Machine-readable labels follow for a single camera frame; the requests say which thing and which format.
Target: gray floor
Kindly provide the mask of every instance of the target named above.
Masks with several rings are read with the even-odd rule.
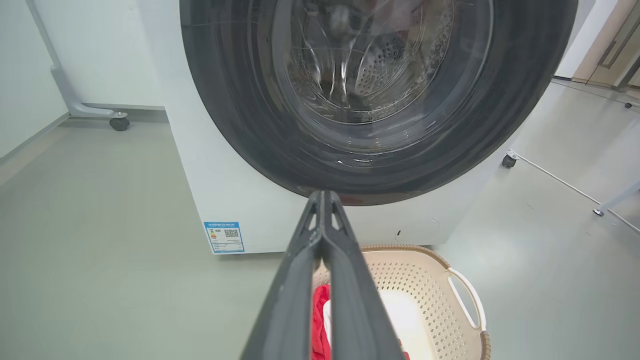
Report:
[[[596,97],[550,85],[514,148],[606,196],[640,168],[616,156],[637,114]],[[480,294],[493,359],[638,358],[640,234],[593,206],[496,164],[436,247]],[[211,255],[168,124],[66,122],[0,168],[0,359],[235,359],[279,259]]]

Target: perforated basket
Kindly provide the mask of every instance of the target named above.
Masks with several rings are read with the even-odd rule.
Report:
[[[371,245],[362,247],[362,252],[396,335],[411,360],[489,360],[491,345],[482,303],[464,276],[423,247]],[[477,325],[451,282],[452,277],[457,277],[471,295]],[[313,282],[314,288],[330,282],[324,264],[314,273]],[[325,329],[330,338],[329,313],[325,311]]]

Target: door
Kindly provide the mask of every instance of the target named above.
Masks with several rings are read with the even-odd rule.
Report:
[[[604,52],[588,85],[623,90],[640,64],[640,4],[636,3],[618,33]]]
[[[182,0],[189,67],[233,148],[284,188],[385,204],[442,186],[513,134],[577,1]]]

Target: caster wheel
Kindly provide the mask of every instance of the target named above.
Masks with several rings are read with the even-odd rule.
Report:
[[[502,159],[502,166],[506,168],[512,168],[513,165],[516,165],[516,159],[512,159],[509,155],[505,155],[504,159]]]
[[[120,119],[113,118],[109,120],[109,125],[111,125],[115,131],[125,131],[129,127],[129,121],[125,117]]]

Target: red clothing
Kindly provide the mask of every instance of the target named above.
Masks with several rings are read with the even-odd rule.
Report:
[[[331,360],[331,346],[324,331],[324,303],[329,300],[330,287],[322,285],[316,288],[313,298],[313,317],[311,318],[311,360]]]

